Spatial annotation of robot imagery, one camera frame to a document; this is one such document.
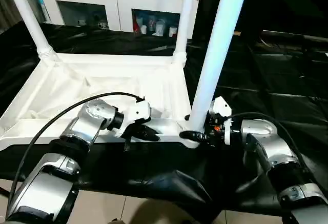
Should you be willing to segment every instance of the table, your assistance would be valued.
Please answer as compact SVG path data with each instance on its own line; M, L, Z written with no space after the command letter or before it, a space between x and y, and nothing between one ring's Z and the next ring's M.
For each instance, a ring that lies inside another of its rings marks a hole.
M88 54L172 55L174 39L136 36L88 27L42 25L55 51ZM0 113L10 104L38 63L23 23L0 35L2 68ZM188 44L184 69L192 102L205 43ZM215 92L233 113L259 111L277 118L293 136L305 162L328 191L328 58L311 51L287 53L279 48L250 51L234 36ZM283 215L266 177L248 188L249 177L238 146L187 149L180 143L96 144L78 180L84 190L165 199L210 222L222 209ZM26 146L0 152L0 178L13 179ZM36 145L21 175L23 180L48 150Z

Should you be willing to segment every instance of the black cloth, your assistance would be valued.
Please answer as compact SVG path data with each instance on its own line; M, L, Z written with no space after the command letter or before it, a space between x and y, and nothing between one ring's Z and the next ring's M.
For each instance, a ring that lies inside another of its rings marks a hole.
M88 27L42 25L57 52L88 54L172 55L172 38L135 36ZM3 113L38 63L35 46L24 24L0 35ZM196 92L207 44L188 43L184 68L190 101ZM215 97L223 96L233 113L257 111L282 122L294 138L320 186L328 191L328 70L323 53L286 52L249 47L233 37ZM254 184L242 164L238 142L231 147L188 149L180 143L96 144L78 185L85 190L169 200L201 222L221 209L282 215L268 179ZM26 146L0 152L0 177L13 179ZM26 161L24 179L47 152L36 145Z

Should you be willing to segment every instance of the floor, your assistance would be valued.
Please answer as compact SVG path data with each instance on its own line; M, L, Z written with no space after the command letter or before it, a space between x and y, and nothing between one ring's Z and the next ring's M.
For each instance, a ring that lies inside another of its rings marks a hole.
M11 181L0 179L0 186L10 189ZM4 222L7 199L0 196L0 222ZM113 219L126 224L197 224L186 212L172 203L153 199L80 191L69 224L107 224ZM282 224L276 216L222 211L213 224Z

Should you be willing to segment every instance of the white pole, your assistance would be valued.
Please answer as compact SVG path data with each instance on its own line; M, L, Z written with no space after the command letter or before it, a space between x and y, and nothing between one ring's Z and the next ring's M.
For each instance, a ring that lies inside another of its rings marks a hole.
M183 0L182 10L179 20L179 29L178 36L176 39L175 51L173 53L174 60L180 60L183 64L186 63L186 46L188 38L188 27L189 27L189 18L190 12L192 9L193 0Z
M27 0L14 0L15 4L22 16L26 27L28 28L35 44L37 51L41 57L50 57L55 55L52 47L49 45L43 31L35 18L35 15Z
M188 128L202 131L244 0L220 0Z

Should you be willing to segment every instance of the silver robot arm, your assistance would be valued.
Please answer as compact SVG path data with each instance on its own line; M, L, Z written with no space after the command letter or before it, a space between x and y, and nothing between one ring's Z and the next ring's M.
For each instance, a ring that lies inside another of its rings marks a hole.
M85 103L15 193L6 223L66 223L78 195L74 182L99 131L121 136L128 125L149 118L146 101L123 113L101 99Z
M209 114L217 119L229 117L231 109L222 98L216 98L209 109ZM283 209L289 210L287 223L324 224L328 222L328 200L313 177L300 163L300 159L284 139L278 135L276 126L264 119L241 122L240 130L232 129L232 120L223 119L220 136L226 145L230 144L230 134L241 135L246 154L253 161L252 170L258 175L258 169L269 178L277 192L278 200Z

